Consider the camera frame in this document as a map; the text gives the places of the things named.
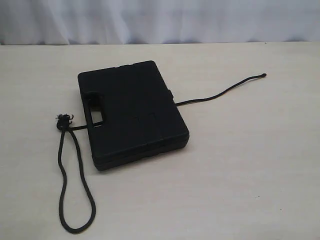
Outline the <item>black plastic carry case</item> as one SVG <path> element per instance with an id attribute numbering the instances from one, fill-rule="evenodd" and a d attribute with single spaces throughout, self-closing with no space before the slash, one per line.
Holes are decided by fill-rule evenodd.
<path id="1" fill-rule="evenodd" d="M 99 171 L 187 145 L 190 132 L 154 61 L 81 72 L 77 79 Z"/>

